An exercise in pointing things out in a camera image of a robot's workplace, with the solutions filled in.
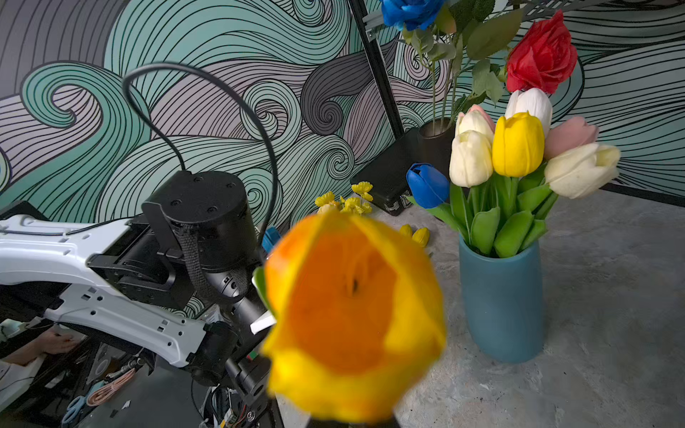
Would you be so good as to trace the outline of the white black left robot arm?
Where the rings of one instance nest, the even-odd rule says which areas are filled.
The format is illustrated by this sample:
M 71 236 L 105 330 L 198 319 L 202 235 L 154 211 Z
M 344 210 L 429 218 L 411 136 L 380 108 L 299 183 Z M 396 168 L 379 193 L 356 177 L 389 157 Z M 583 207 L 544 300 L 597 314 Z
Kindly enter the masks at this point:
M 258 255 L 244 183 L 226 172 L 177 172 L 139 215 L 98 225 L 15 202 L 1 211 L 1 316 L 150 352 L 257 407 L 269 374 L 251 329 L 265 310 Z

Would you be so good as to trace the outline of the orange yellow tulip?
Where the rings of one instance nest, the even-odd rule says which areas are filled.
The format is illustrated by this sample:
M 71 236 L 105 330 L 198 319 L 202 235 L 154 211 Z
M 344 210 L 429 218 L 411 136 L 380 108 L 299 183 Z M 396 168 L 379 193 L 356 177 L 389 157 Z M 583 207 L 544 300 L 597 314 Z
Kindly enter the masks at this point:
M 387 224 L 328 212 L 298 222 L 265 266 L 276 323 L 267 392 L 319 420 L 383 423 L 447 344 L 425 250 Z

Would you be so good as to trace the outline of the teal ceramic vase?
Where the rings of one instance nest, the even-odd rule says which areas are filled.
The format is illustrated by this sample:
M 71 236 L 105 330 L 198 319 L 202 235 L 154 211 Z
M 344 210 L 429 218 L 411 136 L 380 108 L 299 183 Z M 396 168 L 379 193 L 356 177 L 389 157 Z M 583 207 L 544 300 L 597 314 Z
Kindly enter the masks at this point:
M 540 246 L 487 258 L 460 240 L 460 283 L 467 326 L 478 348 L 506 363 L 523 363 L 544 346 Z

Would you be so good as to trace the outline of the yellow ranunculus stem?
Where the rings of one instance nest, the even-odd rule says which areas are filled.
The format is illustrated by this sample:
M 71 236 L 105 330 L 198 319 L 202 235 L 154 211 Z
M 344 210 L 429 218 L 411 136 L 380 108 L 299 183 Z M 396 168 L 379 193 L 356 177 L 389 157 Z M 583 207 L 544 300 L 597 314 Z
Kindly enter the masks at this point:
M 367 181 L 362 181 L 351 186 L 352 196 L 344 198 L 336 196 L 333 192 L 327 192 L 315 200 L 318 214 L 328 212 L 343 212 L 360 216 L 371 214 L 373 211 L 371 194 L 374 186 Z

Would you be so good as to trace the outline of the single yellow tulip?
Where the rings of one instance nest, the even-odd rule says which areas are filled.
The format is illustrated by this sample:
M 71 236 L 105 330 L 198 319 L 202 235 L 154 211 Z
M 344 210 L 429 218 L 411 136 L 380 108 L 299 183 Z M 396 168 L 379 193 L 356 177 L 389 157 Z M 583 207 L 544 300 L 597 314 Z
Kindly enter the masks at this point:
M 413 235 L 412 240 L 422 248 L 426 248 L 430 242 L 431 233 L 428 228 L 419 228 Z

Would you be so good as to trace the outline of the black cylindrical vase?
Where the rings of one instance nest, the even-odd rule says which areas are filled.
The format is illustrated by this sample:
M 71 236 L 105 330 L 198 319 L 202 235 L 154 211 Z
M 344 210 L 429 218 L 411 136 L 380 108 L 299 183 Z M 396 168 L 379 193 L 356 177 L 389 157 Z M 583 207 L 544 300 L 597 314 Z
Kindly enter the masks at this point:
M 418 130 L 418 161 L 432 165 L 447 178 L 454 137 L 455 125 L 449 118 L 427 122 Z

